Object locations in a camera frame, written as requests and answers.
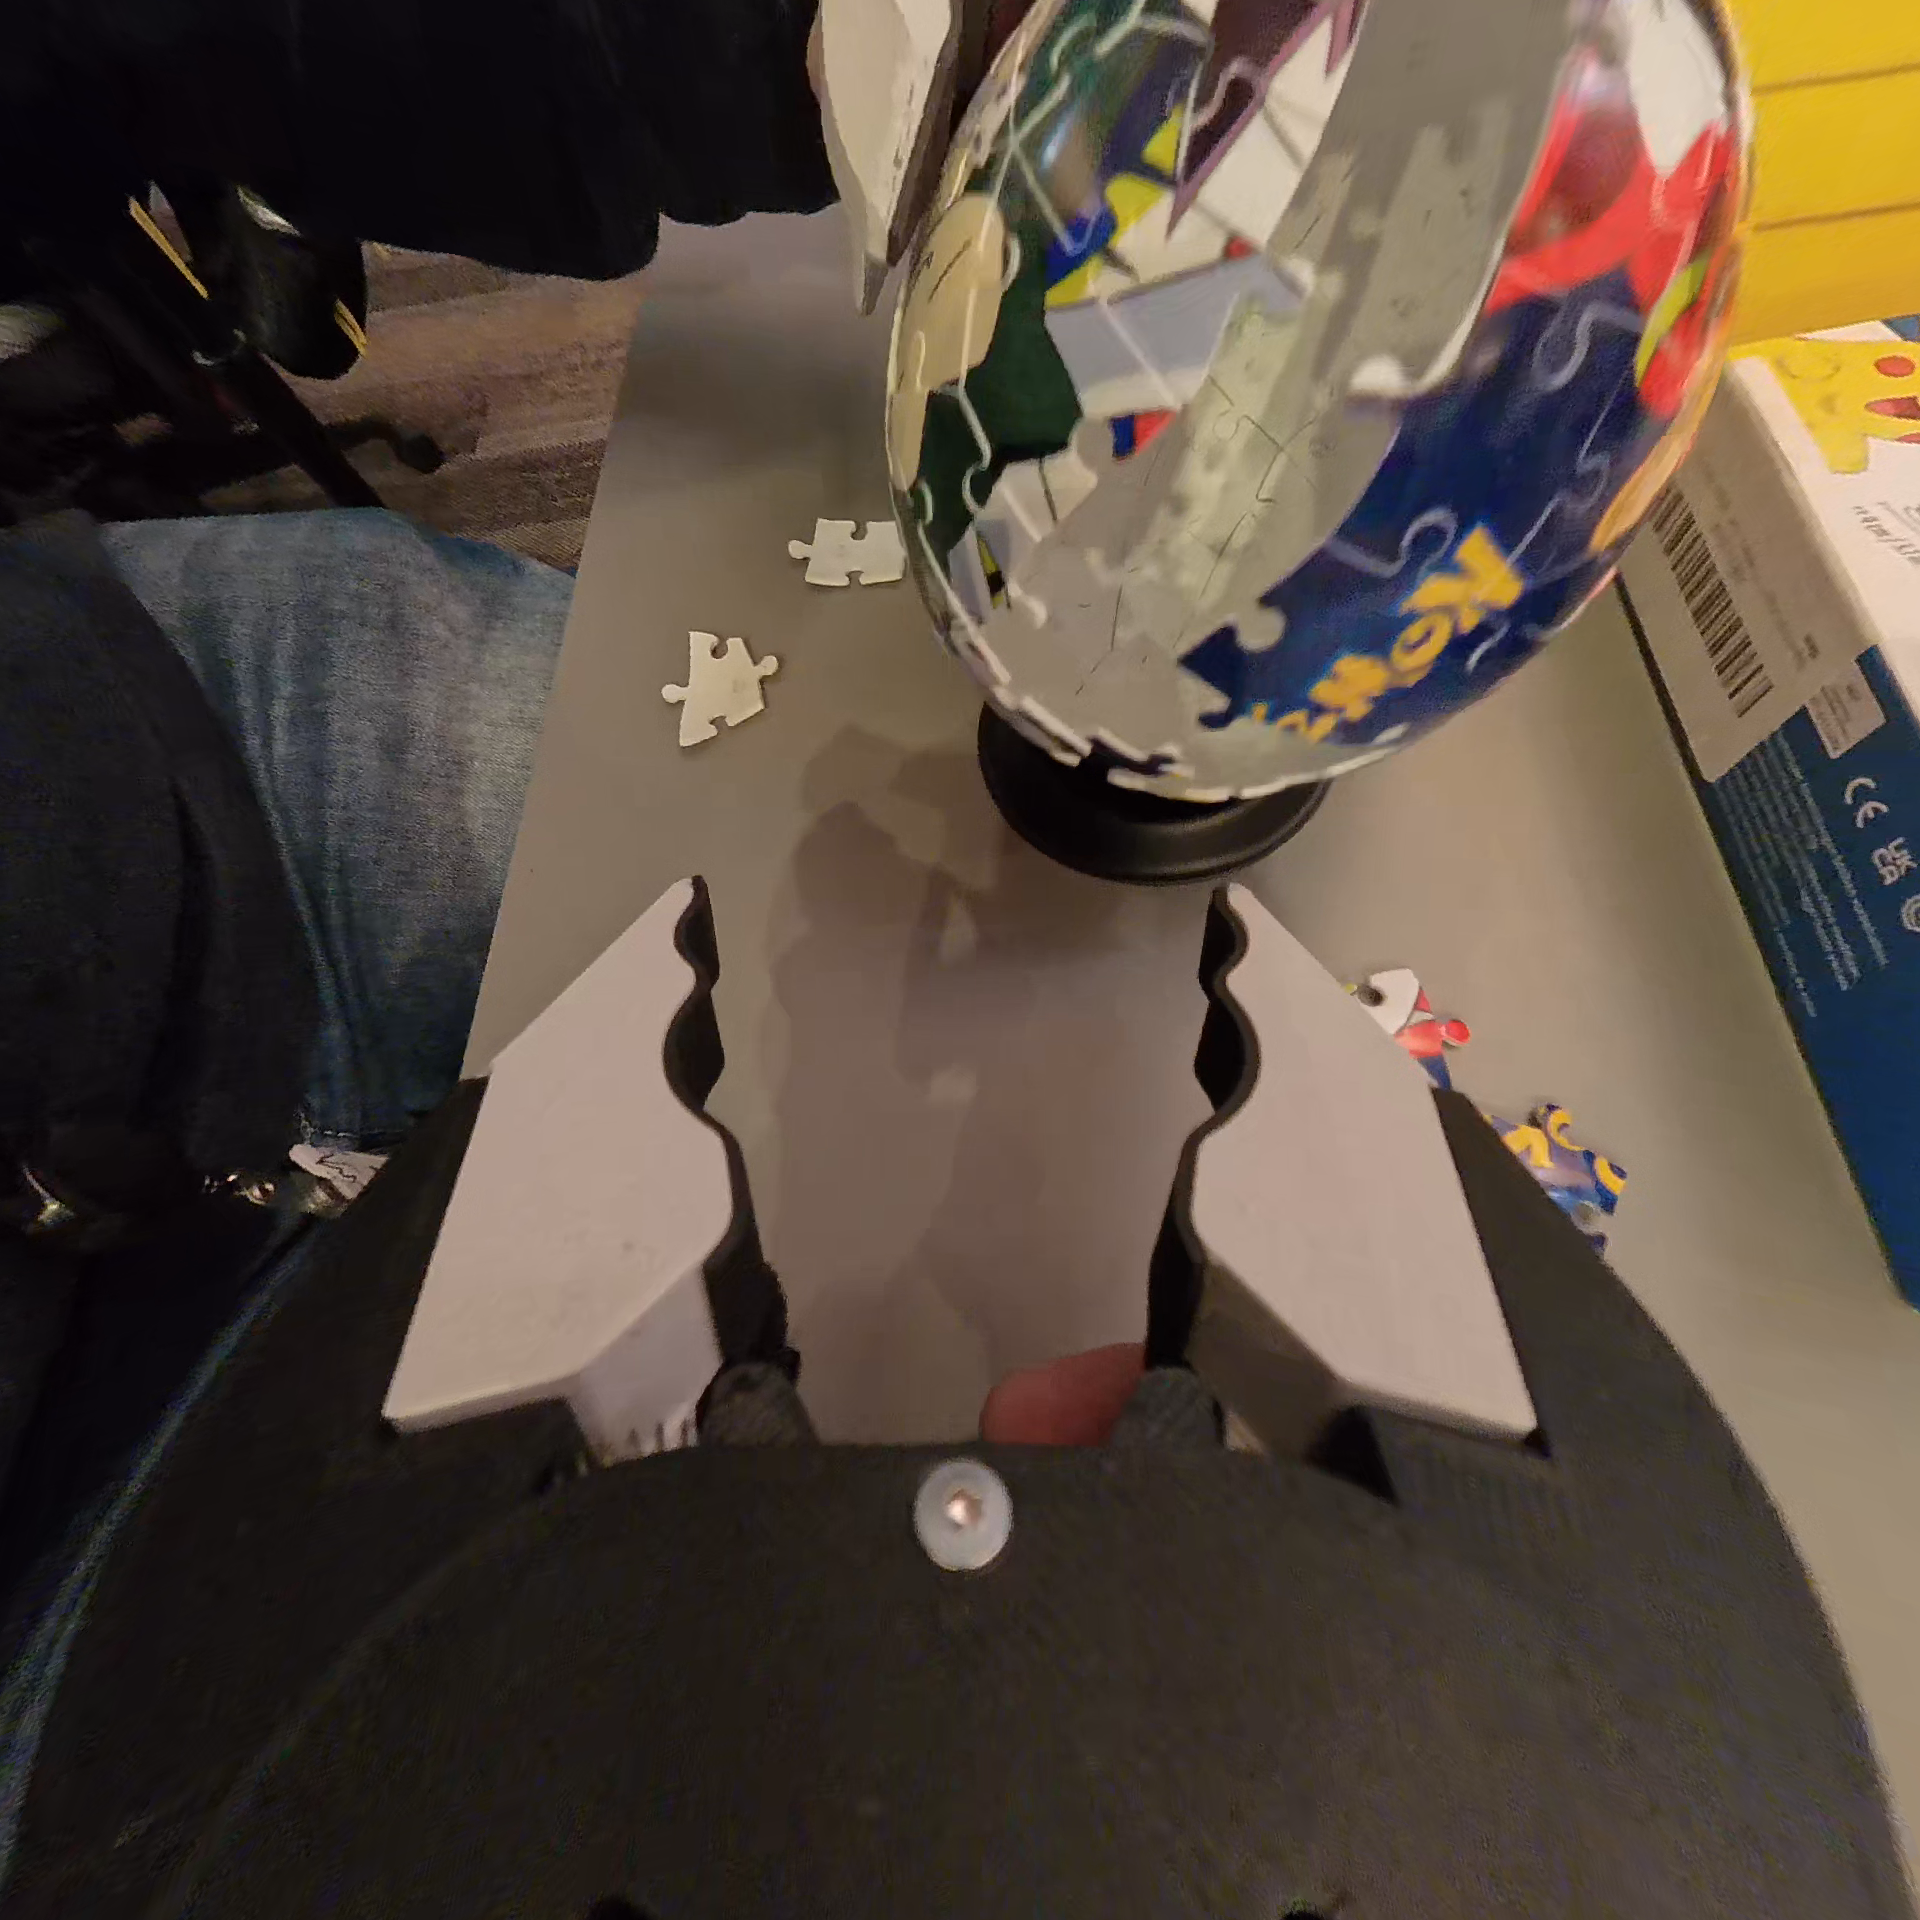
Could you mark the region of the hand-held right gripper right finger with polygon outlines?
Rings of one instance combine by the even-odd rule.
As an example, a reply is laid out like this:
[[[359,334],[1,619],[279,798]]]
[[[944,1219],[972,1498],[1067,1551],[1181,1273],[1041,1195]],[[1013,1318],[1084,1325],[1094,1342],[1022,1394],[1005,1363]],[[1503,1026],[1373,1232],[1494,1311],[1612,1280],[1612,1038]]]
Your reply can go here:
[[[1214,888],[1187,1138],[1148,1266],[1144,1360],[1254,1450],[1350,1413],[1518,1447],[1539,1415],[1433,1083],[1241,881]]]

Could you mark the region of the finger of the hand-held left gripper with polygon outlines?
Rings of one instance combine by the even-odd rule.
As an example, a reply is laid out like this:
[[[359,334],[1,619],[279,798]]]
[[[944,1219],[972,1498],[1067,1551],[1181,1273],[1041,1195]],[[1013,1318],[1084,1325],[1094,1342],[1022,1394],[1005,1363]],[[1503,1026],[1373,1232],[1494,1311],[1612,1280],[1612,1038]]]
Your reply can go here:
[[[988,1],[821,1],[808,82],[848,214],[852,294],[873,313],[992,59]]]

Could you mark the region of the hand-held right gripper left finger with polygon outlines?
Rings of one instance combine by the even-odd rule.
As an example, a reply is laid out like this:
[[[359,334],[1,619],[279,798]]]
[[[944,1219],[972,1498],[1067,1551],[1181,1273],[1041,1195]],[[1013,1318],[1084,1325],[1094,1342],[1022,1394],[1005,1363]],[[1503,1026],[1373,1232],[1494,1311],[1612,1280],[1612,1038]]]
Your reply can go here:
[[[383,1421],[527,1407],[595,1466],[808,1434],[747,1166],[708,1111],[727,1065],[704,877],[640,911],[486,1073],[391,1371]]]

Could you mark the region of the black round ball stand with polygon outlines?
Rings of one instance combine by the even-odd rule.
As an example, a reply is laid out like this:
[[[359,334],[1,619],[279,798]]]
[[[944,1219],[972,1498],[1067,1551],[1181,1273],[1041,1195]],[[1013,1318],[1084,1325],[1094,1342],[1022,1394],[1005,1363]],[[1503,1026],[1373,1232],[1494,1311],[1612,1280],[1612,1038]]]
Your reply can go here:
[[[1070,873],[1139,886],[1230,877],[1273,855],[1321,808],[1331,779],[1259,798],[1164,793],[1108,742],[1061,759],[995,703],[975,725],[975,761],[1009,831]]]

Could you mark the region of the colourful puzzle ball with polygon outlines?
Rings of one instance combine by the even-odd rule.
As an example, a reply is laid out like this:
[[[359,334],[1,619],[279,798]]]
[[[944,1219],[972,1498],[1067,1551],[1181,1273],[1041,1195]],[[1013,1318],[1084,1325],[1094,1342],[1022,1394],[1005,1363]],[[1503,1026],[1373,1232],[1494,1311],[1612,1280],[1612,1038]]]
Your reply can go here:
[[[1044,754],[1254,799],[1612,583],[1731,341],[1728,3],[1032,3],[910,253],[885,455]]]

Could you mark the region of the person's left forearm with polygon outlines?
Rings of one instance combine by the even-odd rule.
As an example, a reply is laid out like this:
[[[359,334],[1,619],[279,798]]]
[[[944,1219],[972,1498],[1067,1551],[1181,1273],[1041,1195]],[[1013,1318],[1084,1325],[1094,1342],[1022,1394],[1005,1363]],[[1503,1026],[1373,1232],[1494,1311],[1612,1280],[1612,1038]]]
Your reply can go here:
[[[619,278],[835,200],[814,3],[1,7],[5,224],[239,184],[301,233]]]

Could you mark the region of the red and white puzzle piece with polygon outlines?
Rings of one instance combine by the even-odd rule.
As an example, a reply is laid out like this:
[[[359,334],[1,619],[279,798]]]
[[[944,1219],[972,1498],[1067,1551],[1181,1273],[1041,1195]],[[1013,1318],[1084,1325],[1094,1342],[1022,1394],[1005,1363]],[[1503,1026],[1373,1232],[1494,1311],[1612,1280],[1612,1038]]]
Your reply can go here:
[[[1472,1042],[1472,1027],[1455,1015],[1437,1013],[1412,968],[1387,967],[1350,977],[1345,991],[1387,1038],[1405,1049],[1436,1087],[1451,1090],[1451,1055]]]

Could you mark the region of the blue and yellow puzzle piece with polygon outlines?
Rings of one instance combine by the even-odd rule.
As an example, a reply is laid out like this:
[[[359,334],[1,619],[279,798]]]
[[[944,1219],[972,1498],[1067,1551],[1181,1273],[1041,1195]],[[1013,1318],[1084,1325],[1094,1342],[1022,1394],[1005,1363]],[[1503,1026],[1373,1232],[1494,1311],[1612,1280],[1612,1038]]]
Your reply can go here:
[[[1494,1111],[1480,1114],[1527,1175],[1603,1255],[1625,1195],[1625,1169],[1576,1138],[1569,1111],[1557,1099],[1541,1099],[1520,1114]]]

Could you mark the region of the blue puzzle box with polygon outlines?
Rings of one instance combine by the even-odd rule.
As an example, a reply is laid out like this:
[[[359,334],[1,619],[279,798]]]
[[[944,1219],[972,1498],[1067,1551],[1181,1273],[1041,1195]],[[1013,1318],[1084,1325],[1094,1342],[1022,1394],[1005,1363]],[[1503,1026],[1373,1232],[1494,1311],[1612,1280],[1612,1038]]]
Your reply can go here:
[[[1889,1280],[1916,1305],[1916,318],[1731,360],[1617,584]]]

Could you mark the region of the person's right hand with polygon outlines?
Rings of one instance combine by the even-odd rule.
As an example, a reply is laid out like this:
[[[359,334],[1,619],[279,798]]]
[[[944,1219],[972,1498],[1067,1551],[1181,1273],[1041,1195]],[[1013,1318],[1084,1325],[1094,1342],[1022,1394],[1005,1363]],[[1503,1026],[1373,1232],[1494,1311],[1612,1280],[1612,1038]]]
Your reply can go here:
[[[1144,1347],[1118,1342],[997,1381],[977,1413],[989,1447],[1094,1449],[1110,1440],[1144,1373]]]

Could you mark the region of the person's leg in jeans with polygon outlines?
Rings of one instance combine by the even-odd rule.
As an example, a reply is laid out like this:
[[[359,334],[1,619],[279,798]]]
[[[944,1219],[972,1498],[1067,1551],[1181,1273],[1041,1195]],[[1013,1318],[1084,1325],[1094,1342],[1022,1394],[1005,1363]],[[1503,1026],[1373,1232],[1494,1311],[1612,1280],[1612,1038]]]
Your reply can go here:
[[[5,529],[5,1778],[206,1351],[455,1087],[572,577],[392,511]]]

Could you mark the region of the black chair base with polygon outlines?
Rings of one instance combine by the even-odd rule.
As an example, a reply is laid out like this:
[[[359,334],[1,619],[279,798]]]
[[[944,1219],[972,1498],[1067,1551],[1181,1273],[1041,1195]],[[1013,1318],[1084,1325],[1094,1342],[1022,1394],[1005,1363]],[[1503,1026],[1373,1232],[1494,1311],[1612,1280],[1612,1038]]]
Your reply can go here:
[[[294,391],[366,350],[363,248],[235,183],[145,184],[105,224],[5,231],[5,526],[195,517],[283,471],[331,506],[375,509],[356,447],[409,472],[447,455],[383,415],[325,423]]]

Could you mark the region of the yellow plastic bin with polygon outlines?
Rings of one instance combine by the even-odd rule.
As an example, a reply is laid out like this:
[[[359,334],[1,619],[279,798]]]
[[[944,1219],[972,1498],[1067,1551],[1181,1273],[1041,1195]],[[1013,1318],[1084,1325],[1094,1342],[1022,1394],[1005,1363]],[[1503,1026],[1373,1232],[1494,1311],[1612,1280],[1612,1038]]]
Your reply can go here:
[[[1733,1],[1756,117],[1731,347],[1917,310],[1917,3]]]

